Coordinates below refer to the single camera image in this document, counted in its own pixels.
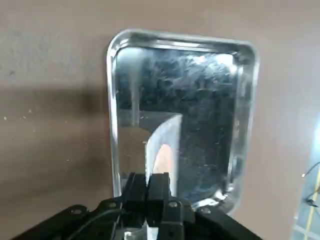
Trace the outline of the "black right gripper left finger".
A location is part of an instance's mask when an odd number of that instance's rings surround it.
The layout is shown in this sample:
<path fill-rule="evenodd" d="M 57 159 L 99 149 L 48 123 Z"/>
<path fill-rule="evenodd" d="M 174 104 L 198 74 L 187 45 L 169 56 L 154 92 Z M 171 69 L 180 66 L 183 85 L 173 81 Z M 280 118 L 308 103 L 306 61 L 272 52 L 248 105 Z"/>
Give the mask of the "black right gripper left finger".
<path fill-rule="evenodd" d="M 123 240 L 145 222 L 146 177 L 131 173 L 121 196 L 102 200 L 90 211 L 72 205 L 14 237 L 16 240 Z"/>

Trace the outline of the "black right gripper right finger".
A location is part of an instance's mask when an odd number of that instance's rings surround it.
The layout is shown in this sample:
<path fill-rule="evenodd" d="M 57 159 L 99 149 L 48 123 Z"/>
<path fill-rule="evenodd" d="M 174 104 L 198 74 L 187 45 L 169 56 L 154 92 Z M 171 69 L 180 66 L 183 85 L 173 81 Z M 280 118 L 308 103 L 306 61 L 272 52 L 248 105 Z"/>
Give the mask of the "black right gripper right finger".
<path fill-rule="evenodd" d="M 153 174 L 149 178 L 146 220 L 150 228 L 157 229 L 157 240 L 261 239 L 213 206 L 194 210 L 188 200 L 172 196 L 167 172 Z"/>

